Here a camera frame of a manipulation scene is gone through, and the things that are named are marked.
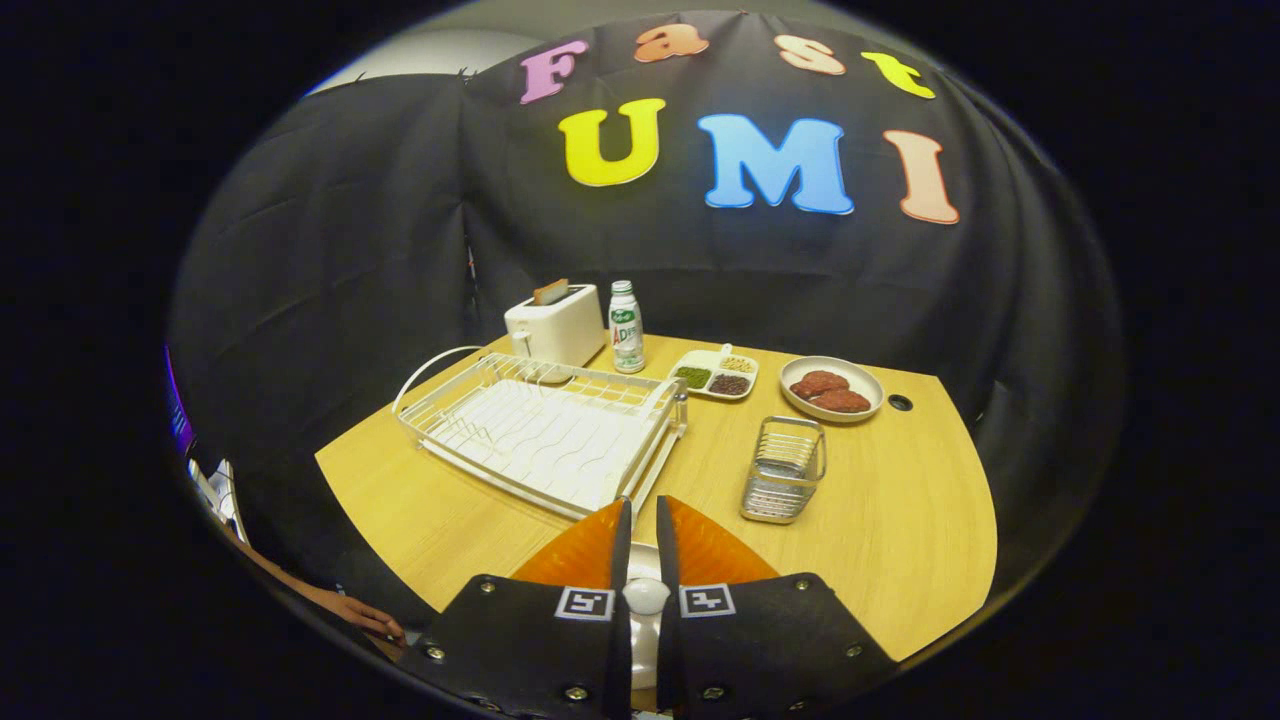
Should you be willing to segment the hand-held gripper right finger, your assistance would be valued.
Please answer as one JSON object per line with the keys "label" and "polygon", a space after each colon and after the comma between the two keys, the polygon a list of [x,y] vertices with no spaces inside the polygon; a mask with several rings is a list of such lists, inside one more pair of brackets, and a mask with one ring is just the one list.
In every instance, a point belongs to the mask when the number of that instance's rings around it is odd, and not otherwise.
{"label": "hand-held gripper right finger", "polygon": [[676,717],[836,717],[899,662],[809,571],[782,575],[692,506],[655,503],[657,706]]}

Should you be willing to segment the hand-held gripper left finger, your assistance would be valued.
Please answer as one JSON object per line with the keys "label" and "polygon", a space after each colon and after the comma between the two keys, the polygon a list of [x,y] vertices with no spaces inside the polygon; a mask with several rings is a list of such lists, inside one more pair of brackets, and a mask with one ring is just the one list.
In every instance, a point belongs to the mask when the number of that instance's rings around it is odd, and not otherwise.
{"label": "hand-held gripper left finger", "polygon": [[474,577],[401,667],[512,719],[630,717],[631,529],[631,503],[617,498],[511,574]]}

